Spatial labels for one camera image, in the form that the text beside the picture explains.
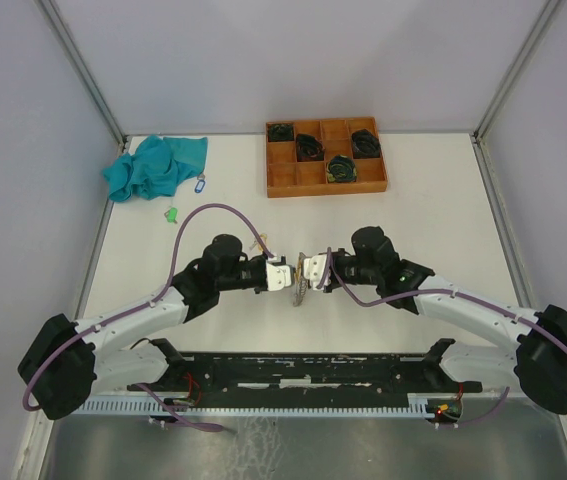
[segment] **blue cloth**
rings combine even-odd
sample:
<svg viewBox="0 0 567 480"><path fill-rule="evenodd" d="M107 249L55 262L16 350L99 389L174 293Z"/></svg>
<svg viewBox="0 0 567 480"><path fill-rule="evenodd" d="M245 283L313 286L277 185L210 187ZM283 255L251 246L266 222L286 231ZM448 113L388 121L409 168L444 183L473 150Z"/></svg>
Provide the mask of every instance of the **blue cloth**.
<svg viewBox="0 0 567 480"><path fill-rule="evenodd" d="M132 194L147 200L171 197L181 182L203 172L206 156L207 138L147 137L134 155L121 155L103 170L110 200L124 202Z"/></svg>

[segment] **wooden compartment tray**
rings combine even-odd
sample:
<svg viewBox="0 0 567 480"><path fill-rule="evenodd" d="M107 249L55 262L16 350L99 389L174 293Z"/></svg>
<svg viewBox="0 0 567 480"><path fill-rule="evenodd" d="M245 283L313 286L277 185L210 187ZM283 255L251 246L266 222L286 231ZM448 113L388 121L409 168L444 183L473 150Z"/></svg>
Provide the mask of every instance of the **wooden compartment tray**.
<svg viewBox="0 0 567 480"><path fill-rule="evenodd" d="M312 135L323 144L323 160L299 161L296 142L270 141L270 126L292 125L294 139L300 133ZM351 183L329 183L327 164L336 155L352 156L352 133L367 129L379 138L374 117L295 120L266 124L267 196L305 197L374 193L387 190L383 153L378 158L354 158L357 178Z"/></svg>

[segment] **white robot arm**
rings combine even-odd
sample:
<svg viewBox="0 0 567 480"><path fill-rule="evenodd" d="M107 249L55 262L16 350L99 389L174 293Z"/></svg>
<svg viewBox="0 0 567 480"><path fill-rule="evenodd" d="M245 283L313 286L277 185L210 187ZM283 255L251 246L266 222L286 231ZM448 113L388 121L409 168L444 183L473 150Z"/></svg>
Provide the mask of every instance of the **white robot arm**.
<svg viewBox="0 0 567 480"><path fill-rule="evenodd" d="M30 383L60 345L76 338L53 358L53 368L45 369L32 388L48 418L62 418L81 406L89 395L158 381L179 359L178 352L165 339L134 349L124 347L204 314L218 304L222 291L276 291L291 286L293 278L294 269L285 264L285 257L279 260L263 254L248 260L236 237L219 235L201 258L173 277L170 285L126 307L76 322L64 315L50 318L19 364L18 372Z"/></svg>
<svg viewBox="0 0 567 480"><path fill-rule="evenodd" d="M565 310L550 305L538 312L471 293L429 268L400 259L380 227L355 232L352 246L354 255L340 249L303 261L302 276L312 289L329 293L343 287L361 306L388 303L472 332L494 346L447 340L439 364L452 380L520 386L543 408L567 413ZM373 285L381 299L362 302L347 288L348 284Z"/></svg>

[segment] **red wire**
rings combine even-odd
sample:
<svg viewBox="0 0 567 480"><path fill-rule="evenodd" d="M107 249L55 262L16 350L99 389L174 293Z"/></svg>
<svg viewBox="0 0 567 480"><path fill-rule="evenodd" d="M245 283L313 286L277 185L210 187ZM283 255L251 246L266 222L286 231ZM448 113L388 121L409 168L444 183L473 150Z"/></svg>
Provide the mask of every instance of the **red wire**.
<svg viewBox="0 0 567 480"><path fill-rule="evenodd" d="M189 379L189 388L187 391L187 398L192 398L192 382L194 379L192 378L192 374L188 372L187 378Z"/></svg>
<svg viewBox="0 0 567 480"><path fill-rule="evenodd" d="M196 402L194 402L194 406L196 407L196 406L199 404L199 402L201 401L202 391L201 391L201 386L200 386L198 383L196 383L196 380L194 380L194 379L192 378L192 381L194 382L194 385L196 385L196 388L199 389L199 395L198 395L198 397L196 398Z"/></svg>

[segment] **white wall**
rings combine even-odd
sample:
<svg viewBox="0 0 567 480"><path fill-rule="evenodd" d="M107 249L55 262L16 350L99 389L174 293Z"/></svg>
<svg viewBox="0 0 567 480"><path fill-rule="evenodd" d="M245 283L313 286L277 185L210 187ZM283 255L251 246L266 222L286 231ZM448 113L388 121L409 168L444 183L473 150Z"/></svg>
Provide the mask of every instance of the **white wall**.
<svg viewBox="0 0 567 480"><path fill-rule="evenodd" d="M26 414L16 367L73 313L116 146L31 0L0 0L0 480Z"/></svg>
<svg viewBox="0 0 567 480"><path fill-rule="evenodd" d="M488 147L533 289L567 309L567 2Z"/></svg>
<svg viewBox="0 0 567 480"><path fill-rule="evenodd" d="M473 130L545 0L57 0L126 133Z"/></svg>

